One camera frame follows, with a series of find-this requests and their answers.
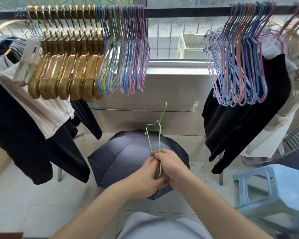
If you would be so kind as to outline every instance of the umbrella canopy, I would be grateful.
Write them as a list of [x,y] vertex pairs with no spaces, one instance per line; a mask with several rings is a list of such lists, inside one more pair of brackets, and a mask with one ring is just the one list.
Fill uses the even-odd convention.
[[[151,157],[149,141],[144,134],[145,130],[141,129],[119,132],[88,157],[98,187],[107,188],[126,178]],[[158,132],[149,131],[149,138],[152,149],[159,149]],[[174,151],[189,168],[188,154],[177,142],[163,135],[160,140],[161,148]],[[172,189],[167,185],[149,199],[155,200]]]

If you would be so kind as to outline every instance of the blue plastic stool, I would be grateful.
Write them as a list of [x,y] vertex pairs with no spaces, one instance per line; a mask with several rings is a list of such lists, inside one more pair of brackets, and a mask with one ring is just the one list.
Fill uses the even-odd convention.
[[[251,176],[267,180],[267,197],[249,200],[247,179]],[[235,174],[233,179],[239,181],[239,203],[236,209],[245,217],[264,221],[262,218],[265,216],[288,213],[299,218],[299,170],[271,164],[240,175]]]

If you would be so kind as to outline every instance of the light gray t-shirt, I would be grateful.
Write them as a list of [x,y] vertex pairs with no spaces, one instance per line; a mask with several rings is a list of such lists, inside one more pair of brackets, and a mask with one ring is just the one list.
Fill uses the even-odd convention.
[[211,239],[199,224],[186,218],[170,220],[137,212],[131,215],[117,239]]

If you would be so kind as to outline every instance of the forearm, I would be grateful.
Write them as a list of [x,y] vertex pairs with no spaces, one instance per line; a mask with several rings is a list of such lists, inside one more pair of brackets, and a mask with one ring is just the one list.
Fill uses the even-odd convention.
[[51,239],[100,238],[109,221],[128,199],[122,181],[111,185]]
[[181,192],[214,239],[273,239],[195,175],[187,177]]

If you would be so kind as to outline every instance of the green wire hanger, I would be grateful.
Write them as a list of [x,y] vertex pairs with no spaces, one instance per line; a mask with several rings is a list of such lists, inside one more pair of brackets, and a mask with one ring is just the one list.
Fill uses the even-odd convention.
[[[165,110],[166,110],[166,107],[167,107],[167,102],[165,102],[165,107],[164,107],[164,110],[159,118],[158,121],[154,122],[153,124],[148,124],[146,126],[146,132],[145,132],[145,135],[147,135],[148,139],[149,139],[149,148],[150,148],[150,152],[152,153],[152,146],[150,144],[150,136],[149,136],[149,133],[148,133],[148,130],[147,130],[147,127],[148,126],[154,126],[156,124],[159,125],[159,134],[158,134],[158,143],[159,143],[159,152],[161,152],[161,130],[162,130],[162,127],[161,127],[161,121],[162,121],[162,118],[164,116],[164,113],[165,113]],[[158,175],[158,178],[161,178],[162,177],[162,164],[161,162],[159,162],[159,175]]]

